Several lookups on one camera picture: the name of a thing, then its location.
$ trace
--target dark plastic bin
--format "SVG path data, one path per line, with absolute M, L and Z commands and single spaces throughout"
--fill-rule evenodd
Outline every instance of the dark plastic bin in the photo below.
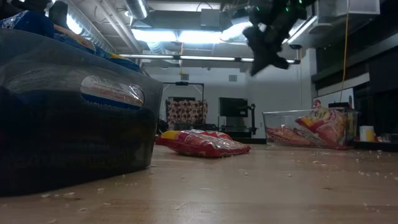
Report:
M 40 35 L 0 37 L 0 195 L 150 165 L 161 82 Z

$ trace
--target white wall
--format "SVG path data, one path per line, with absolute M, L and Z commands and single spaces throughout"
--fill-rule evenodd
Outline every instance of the white wall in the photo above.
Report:
M 161 69 L 156 67 L 147 67 L 149 75 L 161 82 L 180 82 L 180 69 L 168 68 Z M 208 103 L 208 113 L 206 122 L 208 124 L 218 124 L 218 98 L 247 98 L 246 79 L 245 74 L 241 73 L 238 68 L 212 68 L 210 71 L 205 68 L 183 68 L 184 73 L 189 74 L 190 83 L 204 83 L 205 84 L 205 100 Z M 229 82 L 229 75 L 237 75 L 237 82 Z M 164 92 L 162 97 L 162 104 L 169 97 L 185 96 L 195 97 L 196 100 L 201 100 L 201 93 L 193 86 L 175 86 L 170 85 Z M 160 113 L 165 116 L 165 108 L 162 105 Z M 224 117 L 220 118 L 220 125 L 224 124 Z
M 269 66 L 256 76 L 249 72 L 241 73 L 237 68 L 184 68 L 184 73 L 190 74 L 189 82 L 205 84 L 205 100 L 209 110 L 207 123 L 217 124 L 218 98 L 247 98 L 249 105 L 256 105 L 256 135 L 253 138 L 265 138 L 262 112 L 305 110 L 312 107 L 312 99 L 316 91 L 311 83 L 311 75 L 316 73 L 315 50 L 307 50 L 301 65 L 291 65 L 288 70 Z M 161 82 L 179 82 L 180 69 L 148 67 L 151 77 Z M 229 82 L 228 75 L 238 75 L 237 82 Z M 192 86 L 170 85 L 164 92 L 162 102 L 170 96 L 186 96 L 201 99 L 201 94 Z M 251 113 L 245 119 L 247 127 L 251 126 Z

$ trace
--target wooden floor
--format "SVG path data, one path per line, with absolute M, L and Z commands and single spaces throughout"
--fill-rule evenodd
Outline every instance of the wooden floor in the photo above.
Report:
M 0 223 L 398 223 L 398 154 L 155 147 L 148 170 L 43 194 L 0 198 Z

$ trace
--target snack bag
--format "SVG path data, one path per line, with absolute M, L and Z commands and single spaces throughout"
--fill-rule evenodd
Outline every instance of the snack bag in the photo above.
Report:
M 251 147 L 228 139 L 224 133 L 205 131 L 166 131 L 156 139 L 156 144 L 186 156 L 226 157 L 247 153 Z

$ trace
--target plastic bin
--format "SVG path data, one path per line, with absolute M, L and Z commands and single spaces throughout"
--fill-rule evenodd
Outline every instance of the plastic bin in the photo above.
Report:
M 161 82 L 37 34 L 0 37 L 0 194 L 150 165 Z
M 346 149 L 353 145 L 358 112 L 348 108 L 263 113 L 268 144 Z

